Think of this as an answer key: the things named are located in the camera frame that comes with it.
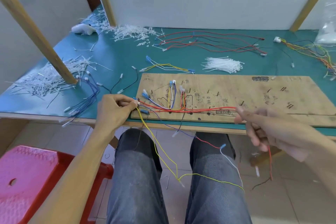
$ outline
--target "plastic stool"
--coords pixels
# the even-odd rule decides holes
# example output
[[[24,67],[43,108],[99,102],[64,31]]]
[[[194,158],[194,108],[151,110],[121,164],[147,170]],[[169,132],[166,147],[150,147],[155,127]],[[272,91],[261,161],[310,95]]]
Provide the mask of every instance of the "plastic stool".
[[[0,224],[27,223],[42,205],[74,156],[66,153],[17,146],[0,159]],[[101,163],[86,202],[81,224],[94,224],[88,217],[104,178],[113,167]]]

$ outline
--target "teal table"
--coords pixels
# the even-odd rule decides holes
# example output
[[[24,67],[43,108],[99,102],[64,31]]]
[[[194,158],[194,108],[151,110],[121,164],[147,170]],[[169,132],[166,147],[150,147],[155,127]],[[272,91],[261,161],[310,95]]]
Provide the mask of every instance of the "teal table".
[[[163,29],[165,34],[184,31],[183,29]],[[243,75],[287,75],[287,76],[310,76],[313,81],[321,88],[321,90],[328,96],[328,98],[336,104],[336,81],[324,79],[326,67],[317,59],[304,56],[295,51],[288,49],[283,44],[274,43],[275,36],[286,39],[288,42],[311,40],[314,41],[316,32],[313,31],[297,31],[292,33],[289,31],[250,31],[250,30],[211,30],[218,33],[240,33],[251,35],[255,37],[265,38],[264,41],[259,41],[258,47],[267,52],[267,56],[262,57],[253,52],[225,52],[216,53],[209,52],[196,46],[188,46],[185,48],[171,48],[166,52],[152,47],[155,41],[155,36],[150,36],[149,47],[146,45],[137,46],[142,41],[135,42],[134,39],[126,39],[114,41],[112,39],[113,33],[102,32],[100,35],[94,33],[93,35],[76,35],[70,33],[61,42],[55,46],[56,53],[63,59],[68,60],[75,58],[78,55],[83,55],[85,58],[91,57],[94,62],[102,64],[113,71],[109,71],[103,67],[95,66],[97,71],[88,67],[88,70],[95,78],[96,82],[102,83],[107,88],[111,87],[119,80],[120,74],[123,73],[123,79],[115,87],[114,93],[130,85],[136,79],[135,70],[131,66],[136,67],[138,70],[148,67],[149,63],[145,57],[148,55],[158,63],[172,63],[175,66],[187,69],[194,69],[196,73],[204,73],[201,64],[205,62],[207,57],[225,57],[228,56],[236,61],[244,62],[243,69],[237,74]],[[245,39],[249,43],[256,42],[254,39]],[[90,49],[95,44],[93,51],[75,51],[76,49]],[[281,49],[284,49],[293,59],[295,68],[291,67],[290,58],[285,55]],[[46,59],[42,59],[32,69],[39,69],[46,63]],[[149,73],[165,73],[166,71],[154,68]],[[212,74],[226,74],[223,71],[212,71]],[[133,86],[129,87],[123,94],[134,97],[136,95],[139,81]],[[91,89],[87,85],[80,87],[76,86],[75,89],[62,91],[55,100],[47,108],[48,104],[55,97],[55,94],[48,94],[44,100],[31,96],[29,94],[10,95],[11,90],[5,91],[0,96],[0,117],[3,118],[16,118],[28,120],[59,120],[65,116],[64,109],[73,106],[84,97],[92,94]],[[97,96],[101,99],[103,94],[108,92],[101,88],[100,94]],[[97,115],[97,103],[89,107],[82,115],[76,120],[77,122],[93,125]],[[167,129],[161,121],[148,120],[149,127]],[[167,121],[174,127],[179,127],[178,121]],[[140,120],[128,119],[125,126],[142,126]],[[182,122],[181,129],[191,131],[212,131],[222,132],[229,134],[244,134],[245,125],[227,124],[227,123],[204,123],[204,122]],[[336,136],[335,128],[317,128],[320,132],[328,136]]]

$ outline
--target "floor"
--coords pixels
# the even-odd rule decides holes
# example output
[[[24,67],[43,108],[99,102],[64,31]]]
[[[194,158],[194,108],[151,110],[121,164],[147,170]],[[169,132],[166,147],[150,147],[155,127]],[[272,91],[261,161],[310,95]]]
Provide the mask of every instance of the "floor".
[[[115,133],[120,137],[127,128],[121,127]],[[76,155],[90,136],[92,129],[85,125],[69,125],[62,128],[59,124],[31,122],[17,136],[9,147],[24,144],[39,148],[48,148]],[[152,130],[166,153],[179,167],[179,175],[190,173],[189,149],[192,137],[174,131]],[[236,150],[236,164],[245,188],[246,201],[254,224],[329,224],[336,221],[336,199],[324,188],[316,175],[308,167],[284,154],[274,159],[273,181],[265,181],[269,177],[269,166],[259,167],[260,177],[255,168],[250,167],[248,159],[257,149],[246,136],[230,135]],[[113,164],[114,149],[109,145],[102,162]],[[183,178],[181,184],[173,179],[167,168],[161,176],[163,196],[170,224],[184,223],[185,209],[191,182],[191,176]],[[90,220],[97,224],[106,223],[107,201],[111,190],[111,180],[103,180]]]

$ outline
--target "right hand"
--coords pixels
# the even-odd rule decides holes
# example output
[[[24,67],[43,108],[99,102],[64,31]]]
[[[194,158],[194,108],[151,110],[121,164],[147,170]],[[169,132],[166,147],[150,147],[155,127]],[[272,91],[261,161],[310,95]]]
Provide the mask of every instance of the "right hand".
[[[299,122],[292,116],[271,108],[259,108],[254,112],[236,107],[235,123],[246,121],[246,134],[254,146],[268,151],[273,145],[302,162],[325,137],[313,127]]]

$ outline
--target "leg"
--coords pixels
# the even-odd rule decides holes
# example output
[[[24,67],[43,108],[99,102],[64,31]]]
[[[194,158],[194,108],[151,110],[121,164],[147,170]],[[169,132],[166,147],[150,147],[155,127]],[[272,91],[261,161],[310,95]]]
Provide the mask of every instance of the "leg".
[[[160,185],[162,173],[154,142],[139,129],[128,129],[115,151],[115,169],[107,223],[168,224]]]
[[[197,132],[196,136],[216,147],[226,144],[222,153],[234,164],[235,154],[227,134]],[[194,174],[242,186],[237,169],[219,149],[197,138],[191,144],[190,165]],[[193,175],[190,192],[185,223],[252,223],[241,188]]]

